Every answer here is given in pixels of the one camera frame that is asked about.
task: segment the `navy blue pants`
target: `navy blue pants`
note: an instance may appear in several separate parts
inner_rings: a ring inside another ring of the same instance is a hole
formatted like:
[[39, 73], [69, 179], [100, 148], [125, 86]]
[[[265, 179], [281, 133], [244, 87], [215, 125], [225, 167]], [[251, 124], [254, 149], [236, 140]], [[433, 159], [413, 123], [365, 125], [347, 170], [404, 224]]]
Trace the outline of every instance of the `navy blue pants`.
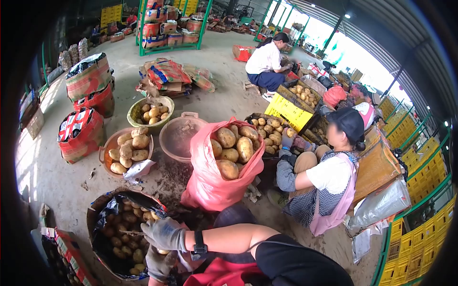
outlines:
[[276, 92], [277, 88], [285, 82], [285, 75], [276, 72], [265, 71], [258, 75], [249, 73], [247, 75], [252, 84], [264, 87], [268, 92]]

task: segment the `ponytail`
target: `ponytail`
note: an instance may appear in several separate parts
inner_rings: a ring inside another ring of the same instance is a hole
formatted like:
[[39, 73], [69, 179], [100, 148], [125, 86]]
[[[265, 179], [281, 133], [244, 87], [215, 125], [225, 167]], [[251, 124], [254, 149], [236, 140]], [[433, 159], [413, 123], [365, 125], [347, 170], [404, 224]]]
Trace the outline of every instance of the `ponytail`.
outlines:
[[283, 43], [289, 43], [289, 37], [286, 33], [281, 32], [273, 37], [267, 37], [264, 41], [260, 42], [256, 48], [259, 49], [260, 47], [265, 46], [272, 41], [283, 41]]

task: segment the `gloved hand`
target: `gloved hand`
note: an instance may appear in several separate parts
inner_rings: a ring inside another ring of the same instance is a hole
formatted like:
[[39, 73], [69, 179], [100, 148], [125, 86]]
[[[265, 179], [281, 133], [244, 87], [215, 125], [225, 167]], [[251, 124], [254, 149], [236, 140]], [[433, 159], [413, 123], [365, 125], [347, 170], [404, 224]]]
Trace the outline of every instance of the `gloved hand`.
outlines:
[[167, 255], [157, 252], [157, 249], [149, 245], [145, 260], [148, 266], [148, 275], [162, 283], [167, 282], [167, 276], [175, 265], [178, 251], [170, 251]]
[[162, 220], [149, 220], [140, 225], [147, 235], [145, 239], [150, 244], [163, 250], [179, 250], [186, 252], [185, 232], [180, 224], [170, 217]]
[[287, 130], [288, 130], [288, 128], [283, 129], [282, 145], [283, 145], [283, 147], [288, 147], [288, 150], [289, 150], [289, 149], [291, 149], [291, 146], [293, 145], [293, 141], [294, 141], [294, 138], [296, 138], [297, 133], [294, 133], [293, 136], [288, 137], [288, 135], [286, 134]]

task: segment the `plastic bag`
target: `plastic bag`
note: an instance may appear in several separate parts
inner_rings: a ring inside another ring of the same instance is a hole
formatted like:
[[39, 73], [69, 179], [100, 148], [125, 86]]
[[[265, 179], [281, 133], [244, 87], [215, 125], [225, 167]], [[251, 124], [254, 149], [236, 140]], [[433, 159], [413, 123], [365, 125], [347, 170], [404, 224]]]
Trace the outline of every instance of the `plastic bag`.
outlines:
[[402, 176], [388, 187], [370, 193], [350, 217], [347, 228], [364, 228], [410, 206], [410, 196]]
[[191, 163], [194, 167], [186, 190], [181, 195], [181, 203], [189, 207], [200, 207], [207, 211], [222, 211], [243, 198], [249, 184], [264, 169], [262, 154], [264, 140], [259, 136], [261, 146], [239, 173], [239, 178], [227, 181], [223, 179], [216, 165], [210, 137], [222, 127], [234, 124], [237, 127], [250, 126], [245, 121], [223, 121], [209, 123], [191, 139]]

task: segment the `white shirt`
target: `white shirt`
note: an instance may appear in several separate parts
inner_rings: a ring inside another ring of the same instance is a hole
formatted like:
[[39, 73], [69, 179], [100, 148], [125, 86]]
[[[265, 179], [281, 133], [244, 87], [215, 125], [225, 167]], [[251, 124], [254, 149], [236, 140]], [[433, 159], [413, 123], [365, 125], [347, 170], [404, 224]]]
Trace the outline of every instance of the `white shirt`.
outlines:
[[337, 156], [331, 157], [305, 171], [317, 189], [327, 189], [331, 194], [340, 194], [347, 188], [351, 176], [348, 164]]
[[268, 70], [279, 70], [281, 68], [280, 51], [273, 41], [256, 49], [245, 66], [246, 72], [252, 75], [258, 75]]

